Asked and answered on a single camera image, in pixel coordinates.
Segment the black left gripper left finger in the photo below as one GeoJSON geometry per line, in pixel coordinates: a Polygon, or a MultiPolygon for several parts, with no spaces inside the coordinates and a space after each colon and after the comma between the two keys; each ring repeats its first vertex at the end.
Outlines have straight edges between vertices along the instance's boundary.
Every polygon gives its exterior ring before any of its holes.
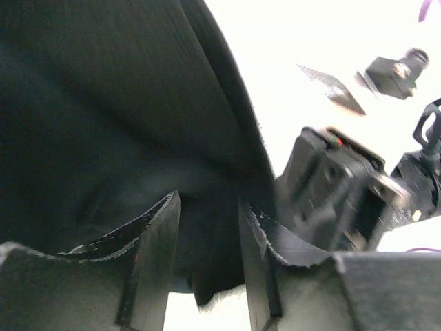
{"type": "Polygon", "coordinates": [[[55,256],[1,246],[1,329],[162,330],[172,280],[180,197],[100,239],[55,256]]]}

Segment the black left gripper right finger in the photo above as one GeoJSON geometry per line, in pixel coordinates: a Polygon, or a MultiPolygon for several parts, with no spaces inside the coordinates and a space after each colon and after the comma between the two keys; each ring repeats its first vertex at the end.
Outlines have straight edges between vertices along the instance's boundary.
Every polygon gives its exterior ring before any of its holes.
{"type": "Polygon", "coordinates": [[[253,330],[439,330],[440,255],[329,253],[247,203],[240,244],[253,330]]]}

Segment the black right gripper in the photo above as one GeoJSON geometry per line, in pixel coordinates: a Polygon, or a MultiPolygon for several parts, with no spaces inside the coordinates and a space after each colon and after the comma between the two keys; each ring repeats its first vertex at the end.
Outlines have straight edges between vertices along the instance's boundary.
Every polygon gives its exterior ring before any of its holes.
{"type": "Polygon", "coordinates": [[[382,158],[333,128],[301,130],[276,193],[280,222],[327,251],[375,250],[412,206],[382,158]]]}

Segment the black underwear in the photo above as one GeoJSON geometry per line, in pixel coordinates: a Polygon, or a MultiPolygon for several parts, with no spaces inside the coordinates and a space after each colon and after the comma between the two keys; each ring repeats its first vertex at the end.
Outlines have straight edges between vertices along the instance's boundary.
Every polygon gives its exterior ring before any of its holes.
{"type": "Polygon", "coordinates": [[[272,212],[254,110],[204,1],[1,2],[1,240],[70,251],[181,196],[199,306],[243,284],[238,204],[272,212]]]}

